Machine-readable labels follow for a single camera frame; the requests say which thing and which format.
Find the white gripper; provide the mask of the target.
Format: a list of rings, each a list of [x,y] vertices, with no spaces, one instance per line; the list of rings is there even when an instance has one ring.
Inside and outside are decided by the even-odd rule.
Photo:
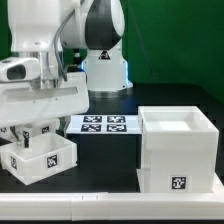
[[[21,145],[21,138],[14,126],[81,114],[88,108],[84,72],[69,73],[68,81],[60,81],[53,89],[33,90],[29,82],[0,84],[0,128],[10,127],[17,145]],[[24,147],[29,148],[30,134],[22,133]]]

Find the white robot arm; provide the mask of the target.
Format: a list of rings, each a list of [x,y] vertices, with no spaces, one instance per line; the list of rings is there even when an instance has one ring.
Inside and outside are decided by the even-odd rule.
[[[0,146],[18,128],[83,113],[89,92],[130,86],[120,0],[7,0],[12,56],[0,61]]]

